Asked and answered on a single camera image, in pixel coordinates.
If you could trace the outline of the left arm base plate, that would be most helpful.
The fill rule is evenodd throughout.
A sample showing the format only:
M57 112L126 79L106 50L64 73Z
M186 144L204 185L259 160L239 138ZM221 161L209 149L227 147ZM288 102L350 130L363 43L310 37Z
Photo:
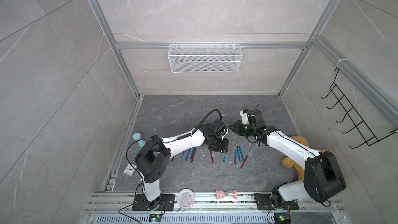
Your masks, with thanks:
M132 211L172 211L174 203L174 194L161 194L152 202L148 201L145 195L140 194L134 199Z

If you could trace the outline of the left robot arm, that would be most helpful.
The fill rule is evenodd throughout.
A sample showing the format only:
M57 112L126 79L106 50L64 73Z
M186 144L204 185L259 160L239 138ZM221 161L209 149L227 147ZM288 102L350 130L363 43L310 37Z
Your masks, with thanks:
M227 133L227 126L217 119L170 138L159 138L157 135L150 137L134 159L136 168L143 177L146 200L153 202L161 196L160 178L172 157L200 146L207 146L213 152L227 152Z

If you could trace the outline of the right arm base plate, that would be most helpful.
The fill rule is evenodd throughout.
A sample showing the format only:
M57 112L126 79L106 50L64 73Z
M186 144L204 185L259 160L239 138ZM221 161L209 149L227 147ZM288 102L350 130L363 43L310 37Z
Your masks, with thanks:
M269 211L272 209L276 210L299 210L299 206L296 200L285 201L278 194L261 194L254 193L254 200L259 211Z

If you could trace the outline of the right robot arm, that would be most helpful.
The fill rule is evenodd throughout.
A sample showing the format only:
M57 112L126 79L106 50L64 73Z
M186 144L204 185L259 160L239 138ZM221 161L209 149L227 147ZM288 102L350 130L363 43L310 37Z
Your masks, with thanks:
M272 189L270 199L273 206L309 198L324 203L346 189L343 173L334 154L309 148L278 128L266 125L262 113L257 109L242 110L240 116L241 120L232 124L230 130L245 138L252 136L256 141L282 152L304 170L303 179Z

